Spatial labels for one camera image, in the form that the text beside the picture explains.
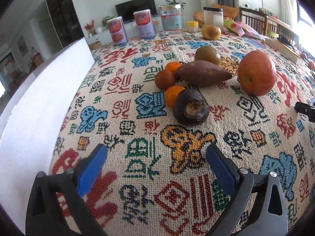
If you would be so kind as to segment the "small yellow lid jar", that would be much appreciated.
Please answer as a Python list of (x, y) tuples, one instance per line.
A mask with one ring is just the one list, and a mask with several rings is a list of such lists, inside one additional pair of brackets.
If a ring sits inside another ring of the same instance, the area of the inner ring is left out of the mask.
[(187, 22), (187, 31), (189, 33), (195, 33), (199, 30), (199, 23), (197, 21), (188, 21)]

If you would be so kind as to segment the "wooden chair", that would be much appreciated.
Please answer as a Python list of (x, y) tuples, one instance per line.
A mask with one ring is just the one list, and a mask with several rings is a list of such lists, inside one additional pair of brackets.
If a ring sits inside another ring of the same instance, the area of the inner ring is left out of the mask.
[(257, 10), (239, 7), (239, 18), (241, 22), (251, 26), (259, 34), (265, 36), (268, 36), (268, 31), (271, 31), (286, 37), (290, 41), (297, 37), (290, 25)]

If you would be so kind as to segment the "purple labelled tin can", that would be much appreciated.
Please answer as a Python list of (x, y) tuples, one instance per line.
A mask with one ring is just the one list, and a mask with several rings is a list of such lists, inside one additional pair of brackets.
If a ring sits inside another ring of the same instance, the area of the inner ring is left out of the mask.
[(152, 22), (150, 9), (133, 13), (137, 25), (138, 34), (141, 39), (148, 39), (155, 36), (155, 29)]

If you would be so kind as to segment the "orange cushion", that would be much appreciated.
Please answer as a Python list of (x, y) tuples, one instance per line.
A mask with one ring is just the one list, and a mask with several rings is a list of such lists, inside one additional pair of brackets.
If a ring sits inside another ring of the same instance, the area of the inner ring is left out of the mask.
[(203, 13), (196, 11), (193, 14), (193, 19), (198, 22), (199, 26), (205, 24), (205, 12), (222, 15), (224, 21), (233, 21), (239, 14), (239, 9), (219, 4), (212, 4), (210, 7), (203, 7)]

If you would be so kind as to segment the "large red apple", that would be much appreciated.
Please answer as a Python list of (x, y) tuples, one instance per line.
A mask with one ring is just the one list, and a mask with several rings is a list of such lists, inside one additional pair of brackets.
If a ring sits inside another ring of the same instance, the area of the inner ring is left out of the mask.
[(261, 51), (251, 51), (240, 61), (238, 81), (251, 95), (263, 96), (273, 89), (277, 71), (273, 60)]

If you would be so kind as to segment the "bright orange tangerine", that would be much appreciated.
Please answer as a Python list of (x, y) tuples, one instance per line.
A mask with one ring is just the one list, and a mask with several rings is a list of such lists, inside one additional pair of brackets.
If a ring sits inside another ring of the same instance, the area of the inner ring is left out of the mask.
[(182, 86), (172, 86), (165, 91), (164, 100), (167, 107), (169, 107), (170, 109), (173, 108), (175, 101), (177, 99), (177, 96), (184, 89), (185, 87), (182, 87)]

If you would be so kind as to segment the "yellow potato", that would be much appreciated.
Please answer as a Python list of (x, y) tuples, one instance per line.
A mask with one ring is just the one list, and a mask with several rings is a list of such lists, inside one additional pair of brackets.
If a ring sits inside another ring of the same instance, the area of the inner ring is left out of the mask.
[(221, 29), (213, 25), (204, 25), (201, 28), (201, 35), (206, 40), (216, 41), (221, 37)]

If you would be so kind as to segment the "green-brown round fruit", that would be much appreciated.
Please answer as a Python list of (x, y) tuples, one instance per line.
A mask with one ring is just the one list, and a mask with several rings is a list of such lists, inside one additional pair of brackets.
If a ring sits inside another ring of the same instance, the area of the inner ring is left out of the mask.
[(202, 60), (213, 63), (214, 65), (220, 65), (221, 55), (211, 46), (202, 46), (196, 50), (194, 60)]

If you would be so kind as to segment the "colourful woven tablecloth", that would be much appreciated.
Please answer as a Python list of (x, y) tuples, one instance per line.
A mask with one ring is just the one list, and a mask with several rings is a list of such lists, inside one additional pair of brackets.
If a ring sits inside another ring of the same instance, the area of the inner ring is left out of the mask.
[[(208, 119), (179, 124), (155, 85), (168, 63), (189, 63), (198, 48), (213, 47), (235, 73), (254, 50), (275, 63), (277, 81), (265, 96), (247, 94), (236, 78), (203, 87)], [(239, 167), (275, 171), (293, 226), (314, 197), (314, 123), (294, 105), (312, 103), (314, 71), (252, 38), (233, 34), (217, 41), (200, 34), (160, 33), (92, 52), (95, 63), (80, 85), (62, 124), (51, 173), (75, 166), (99, 143), (108, 156), (84, 201), (109, 235), (204, 235), (230, 197), (206, 161), (216, 143)]]

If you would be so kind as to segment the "dark orange tangerine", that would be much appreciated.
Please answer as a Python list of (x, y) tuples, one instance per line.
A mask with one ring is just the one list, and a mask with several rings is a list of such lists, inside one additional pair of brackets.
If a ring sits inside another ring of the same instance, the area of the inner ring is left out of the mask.
[(157, 73), (154, 81), (157, 88), (166, 91), (168, 88), (175, 85), (176, 78), (173, 72), (164, 69)]

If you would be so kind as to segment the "black television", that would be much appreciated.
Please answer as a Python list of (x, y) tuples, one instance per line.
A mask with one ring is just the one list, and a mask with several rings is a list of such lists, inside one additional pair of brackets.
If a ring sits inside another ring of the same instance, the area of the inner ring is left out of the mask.
[(122, 17), (124, 23), (133, 22), (133, 13), (142, 10), (150, 10), (153, 17), (158, 15), (155, 0), (132, 0), (117, 4), (115, 8), (118, 16)]

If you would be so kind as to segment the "book on table edge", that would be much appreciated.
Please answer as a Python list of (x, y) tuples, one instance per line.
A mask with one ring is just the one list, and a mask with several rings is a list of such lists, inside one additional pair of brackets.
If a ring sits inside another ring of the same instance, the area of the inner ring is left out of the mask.
[(280, 41), (272, 38), (266, 38), (265, 43), (272, 46), (279, 52), (281, 52), (284, 56), (286, 56), (289, 60), (291, 60), (296, 65), (303, 65), (305, 61), (298, 56), (292, 49), (288, 48), (286, 45), (281, 43)]

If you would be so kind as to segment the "dark wrinkled passion fruit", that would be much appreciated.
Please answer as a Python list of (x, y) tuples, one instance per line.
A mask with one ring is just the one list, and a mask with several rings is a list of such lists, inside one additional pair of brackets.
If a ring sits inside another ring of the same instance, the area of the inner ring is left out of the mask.
[(199, 91), (186, 88), (178, 94), (172, 112), (178, 123), (185, 126), (196, 126), (207, 120), (210, 107)]

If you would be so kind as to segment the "green potted plant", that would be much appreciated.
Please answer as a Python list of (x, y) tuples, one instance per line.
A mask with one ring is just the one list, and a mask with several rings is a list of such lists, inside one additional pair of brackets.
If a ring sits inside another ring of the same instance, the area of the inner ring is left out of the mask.
[(167, 5), (180, 5), (182, 9), (186, 7), (186, 3), (182, 1), (176, 1), (176, 0), (166, 0)]

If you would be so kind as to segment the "white board panel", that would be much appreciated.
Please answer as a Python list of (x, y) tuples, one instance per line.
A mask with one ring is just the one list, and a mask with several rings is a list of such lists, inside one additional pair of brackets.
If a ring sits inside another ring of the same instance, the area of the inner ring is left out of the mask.
[(64, 118), (94, 63), (85, 38), (75, 41), (36, 68), (1, 114), (1, 206), (22, 233), (35, 176), (49, 171)]

